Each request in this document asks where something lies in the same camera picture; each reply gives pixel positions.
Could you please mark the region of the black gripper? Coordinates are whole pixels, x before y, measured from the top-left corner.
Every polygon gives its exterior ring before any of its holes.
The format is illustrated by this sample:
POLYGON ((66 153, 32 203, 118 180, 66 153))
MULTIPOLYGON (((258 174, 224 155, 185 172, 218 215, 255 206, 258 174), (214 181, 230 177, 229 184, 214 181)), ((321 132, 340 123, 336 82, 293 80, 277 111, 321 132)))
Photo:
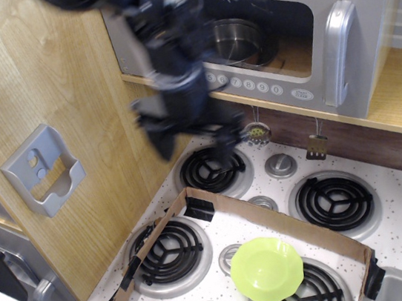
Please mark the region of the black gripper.
POLYGON ((243 141, 243 114, 211 96, 204 64, 192 62, 182 74, 154 73, 156 94, 136 99, 131 110, 165 161, 174 153, 179 133, 215 134, 219 162, 227 162, 243 141))

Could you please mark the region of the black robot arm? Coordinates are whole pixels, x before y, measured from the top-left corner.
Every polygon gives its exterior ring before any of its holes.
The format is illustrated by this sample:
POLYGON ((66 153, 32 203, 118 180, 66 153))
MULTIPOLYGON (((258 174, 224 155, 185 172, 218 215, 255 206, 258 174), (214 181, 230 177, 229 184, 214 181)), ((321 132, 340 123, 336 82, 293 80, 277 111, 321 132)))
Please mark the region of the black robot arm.
POLYGON ((191 0, 44 0, 62 10, 109 8, 147 50, 157 95, 131 108, 158 154, 169 160, 180 133, 209 135, 214 156, 226 165, 242 141, 243 114, 211 97, 204 60, 212 29, 191 0))

